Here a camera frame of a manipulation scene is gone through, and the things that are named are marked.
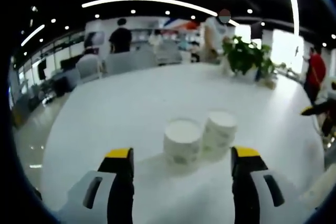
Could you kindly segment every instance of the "person in black shirt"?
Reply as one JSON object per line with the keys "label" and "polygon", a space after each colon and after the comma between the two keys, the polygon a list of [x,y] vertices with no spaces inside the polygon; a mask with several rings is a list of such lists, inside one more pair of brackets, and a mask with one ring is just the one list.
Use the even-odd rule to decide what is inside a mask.
{"label": "person in black shirt", "polygon": [[130,51],[132,33],[127,28],[123,27],[126,22],[125,18],[120,18],[117,21],[119,28],[111,34],[109,42],[111,44],[112,53],[117,54],[119,52]]}

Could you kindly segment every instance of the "curved led light strip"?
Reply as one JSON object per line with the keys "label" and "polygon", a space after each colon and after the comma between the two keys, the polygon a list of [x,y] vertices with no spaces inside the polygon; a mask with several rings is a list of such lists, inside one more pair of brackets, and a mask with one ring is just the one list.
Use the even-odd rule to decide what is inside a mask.
{"label": "curved led light strip", "polygon": [[293,22],[294,22],[294,35],[299,37],[300,33],[300,21],[299,21],[299,6],[298,0],[290,0],[292,4],[292,11],[293,11]]}
{"label": "curved led light strip", "polygon": [[41,25],[38,28],[36,28],[29,36],[22,41],[21,46],[23,47],[31,38],[33,38],[39,31],[41,31],[43,28],[45,28],[45,25]]}
{"label": "curved led light strip", "polygon": [[[212,15],[214,17],[218,16],[218,14],[216,12],[212,11],[212,10],[209,10],[209,9],[197,6],[197,5],[189,4],[189,3],[186,3],[186,2],[177,1],[177,0],[96,0],[96,1],[92,1],[92,2],[82,4],[82,7],[86,8],[86,7],[90,7],[90,6],[93,6],[93,5],[100,5],[100,4],[113,3],[113,2],[122,2],[122,1],[152,1],[152,2],[172,4],[172,5],[180,5],[180,6],[183,6],[183,7],[198,10],[200,12],[204,12],[204,13]],[[237,22],[233,21],[232,19],[230,19],[229,23],[234,25],[234,26],[239,25]]]}

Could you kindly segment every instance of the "glass wall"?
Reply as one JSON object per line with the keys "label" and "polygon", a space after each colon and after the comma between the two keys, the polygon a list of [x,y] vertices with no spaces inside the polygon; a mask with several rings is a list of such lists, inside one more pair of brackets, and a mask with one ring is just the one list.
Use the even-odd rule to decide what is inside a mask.
{"label": "glass wall", "polygon": [[[43,81],[38,75],[38,64],[42,59],[46,59],[46,69],[44,73],[46,80],[50,79],[55,72],[61,68],[61,61],[83,53],[84,31],[76,32],[64,38],[57,39],[49,43],[34,55],[19,69],[19,81],[22,84],[25,80],[27,86],[39,85]],[[26,93],[27,88],[23,87],[22,93]]]}
{"label": "glass wall", "polygon": [[304,40],[293,33],[282,30],[273,31],[271,60],[276,64],[285,63],[295,73],[302,72]]}

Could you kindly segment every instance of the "recessed ceiling light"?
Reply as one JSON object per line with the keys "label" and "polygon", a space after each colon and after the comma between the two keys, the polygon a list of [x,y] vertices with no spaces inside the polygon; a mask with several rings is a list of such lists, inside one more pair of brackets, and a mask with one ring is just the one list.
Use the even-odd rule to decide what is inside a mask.
{"label": "recessed ceiling light", "polygon": [[[151,1],[151,2],[158,2],[158,3],[166,3],[166,4],[178,5],[178,6],[183,6],[183,7],[186,7],[186,8],[194,9],[194,10],[197,10],[199,12],[203,12],[203,13],[212,15],[214,17],[218,16],[218,14],[216,12],[214,12],[213,10],[209,10],[209,9],[197,6],[197,5],[193,5],[193,4],[189,4],[189,3],[182,2],[182,1],[177,1],[177,0],[96,0],[96,1],[92,1],[92,2],[82,4],[82,8],[87,8],[87,7],[90,7],[90,6],[101,5],[101,4],[106,4],[106,3],[123,2],[123,1]],[[232,19],[229,20],[229,23],[234,25],[234,26],[239,26],[239,23],[235,22]]]}

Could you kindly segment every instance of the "green leaves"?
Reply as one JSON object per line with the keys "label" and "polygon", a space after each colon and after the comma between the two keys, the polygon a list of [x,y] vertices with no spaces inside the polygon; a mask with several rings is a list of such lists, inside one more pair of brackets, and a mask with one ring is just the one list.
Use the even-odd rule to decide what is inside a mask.
{"label": "green leaves", "polygon": [[271,50],[267,45],[262,45],[261,49],[258,49],[256,43],[245,43],[242,37],[234,36],[223,40],[223,50],[234,73],[241,72],[245,75],[253,66],[265,71],[272,70],[270,60],[264,63],[264,55]]}

